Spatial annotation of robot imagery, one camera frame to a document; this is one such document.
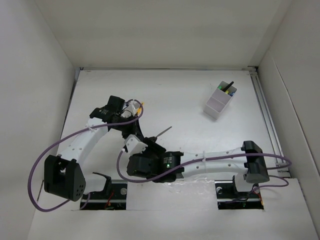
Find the orange highlighter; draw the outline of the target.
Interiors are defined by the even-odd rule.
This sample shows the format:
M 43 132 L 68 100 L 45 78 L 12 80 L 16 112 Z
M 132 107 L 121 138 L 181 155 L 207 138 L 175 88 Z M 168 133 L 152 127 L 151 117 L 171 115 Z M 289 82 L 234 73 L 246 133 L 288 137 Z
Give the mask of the orange highlighter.
M 223 88 L 222 91 L 226 93 L 233 84 L 234 84 L 234 81 L 230 82 L 226 87 Z

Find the yellow utility knife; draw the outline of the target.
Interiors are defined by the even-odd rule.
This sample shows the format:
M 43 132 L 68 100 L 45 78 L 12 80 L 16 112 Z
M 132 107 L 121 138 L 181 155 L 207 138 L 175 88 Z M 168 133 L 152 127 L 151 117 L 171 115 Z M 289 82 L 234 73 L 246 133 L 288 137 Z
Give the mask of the yellow utility knife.
M 136 103 L 134 103 L 134 107 L 135 107 L 137 112 L 140 112 L 142 110 L 141 106 L 143 106 L 143 105 L 144 105 L 144 102 L 141 102 L 141 103 L 136 102 Z

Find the white divided container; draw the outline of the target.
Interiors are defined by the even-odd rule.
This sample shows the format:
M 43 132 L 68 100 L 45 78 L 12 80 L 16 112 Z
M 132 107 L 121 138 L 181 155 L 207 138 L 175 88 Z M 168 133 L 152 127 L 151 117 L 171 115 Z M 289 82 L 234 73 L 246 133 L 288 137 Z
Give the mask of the white divided container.
M 237 92 L 237 88 L 234 84 L 228 89 L 229 94 L 226 94 L 222 90 L 218 89 L 219 86 L 226 87 L 231 82 L 221 81 L 217 88 L 213 91 L 211 96 L 206 101 L 203 112 L 211 118 L 217 120 L 225 109 L 228 107 L 234 96 L 230 96 L 232 92 Z

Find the black scissors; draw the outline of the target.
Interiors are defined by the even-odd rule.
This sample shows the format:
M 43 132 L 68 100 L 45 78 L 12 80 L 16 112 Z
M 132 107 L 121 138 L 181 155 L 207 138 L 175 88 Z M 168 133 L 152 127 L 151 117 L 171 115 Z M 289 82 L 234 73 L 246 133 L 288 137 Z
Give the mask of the black scissors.
M 150 140 L 153 142 L 156 142 L 158 137 L 160 137 L 161 135 L 165 134 L 167 131 L 169 131 L 172 128 L 172 126 L 166 128 L 165 130 L 161 131 L 160 133 L 158 133 L 156 136 L 152 136 L 150 137 Z

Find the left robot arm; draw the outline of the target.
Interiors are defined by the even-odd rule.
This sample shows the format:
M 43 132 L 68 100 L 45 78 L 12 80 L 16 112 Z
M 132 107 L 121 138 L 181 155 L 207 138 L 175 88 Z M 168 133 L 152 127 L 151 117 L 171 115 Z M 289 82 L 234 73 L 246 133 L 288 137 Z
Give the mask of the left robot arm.
M 111 96 L 107 105 L 95 108 L 83 131 L 74 134 L 71 144 L 59 155 L 49 155 L 45 159 L 45 192 L 73 202 L 92 192 L 100 198 L 107 198 L 112 191 L 109 177 L 97 172 L 84 175 L 84 163 L 98 141 L 111 129 L 122 133 L 127 153 L 142 153 L 147 148 L 138 138 L 142 113 L 142 104 L 138 100 L 125 101 L 116 96 Z

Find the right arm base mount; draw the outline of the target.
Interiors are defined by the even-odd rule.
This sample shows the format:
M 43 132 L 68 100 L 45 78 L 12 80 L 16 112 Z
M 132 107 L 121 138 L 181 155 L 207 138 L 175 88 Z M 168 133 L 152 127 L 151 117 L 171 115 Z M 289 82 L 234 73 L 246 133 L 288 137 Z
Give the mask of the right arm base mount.
M 255 183 L 249 191 L 236 190 L 234 180 L 215 180 L 215 192 L 217 207 L 219 210 L 263 210 L 262 196 L 258 190 L 253 191 L 259 185 Z

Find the aluminium rail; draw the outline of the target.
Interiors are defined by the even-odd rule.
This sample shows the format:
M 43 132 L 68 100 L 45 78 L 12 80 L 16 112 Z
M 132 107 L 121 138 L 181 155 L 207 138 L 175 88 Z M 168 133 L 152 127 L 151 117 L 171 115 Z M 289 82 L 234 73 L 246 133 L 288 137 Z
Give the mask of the aluminium rail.
M 265 153 L 272 153 L 275 155 L 283 156 L 283 151 L 281 148 L 281 144 L 272 120 L 271 113 L 268 108 L 268 104 L 262 89 L 262 85 L 259 80 L 259 75 L 256 67 L 253 67 L 249 71 L 249 75 L 252 81 L 252 85 L 257 97 L 257 101 L 263 116 L 263 120 L 266 126 L 268 138 L 272 147 L 272 150 L 263 150 Z M 280 159 L 280 158 L 273 158 L 275 167 L 280 167 L 286 165 L 286 161 Z M 283 178 L 291 178 L 291 173 L 288 167 L 283 167 L 277 170 L 272 170 L 271 172 L 274 173 L 277 171 L 277 174 L 279 177 Z

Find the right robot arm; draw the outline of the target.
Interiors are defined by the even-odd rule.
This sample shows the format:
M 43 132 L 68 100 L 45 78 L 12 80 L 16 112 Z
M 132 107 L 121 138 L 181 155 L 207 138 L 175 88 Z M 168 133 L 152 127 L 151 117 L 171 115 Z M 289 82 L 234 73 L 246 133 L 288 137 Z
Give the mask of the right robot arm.
M 148 182 L 172 183 L 197 175 L 232 173 L 231 191 L 243 197 L 254 185 L 270 180 L 262 149 L 253 141 L 222 152 L 166 151 L 150 138 L 131 134 L 124 142 L 129 154 L 127 174 Z

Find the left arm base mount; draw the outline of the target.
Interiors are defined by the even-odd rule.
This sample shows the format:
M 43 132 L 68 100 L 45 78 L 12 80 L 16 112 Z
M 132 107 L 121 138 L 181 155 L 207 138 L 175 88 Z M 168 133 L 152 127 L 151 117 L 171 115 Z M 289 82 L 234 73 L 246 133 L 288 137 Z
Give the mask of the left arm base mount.
M 93 172 L 86 178 L 80 210 L 122 211 L 127 207 L 128 183 L 121 179 Z

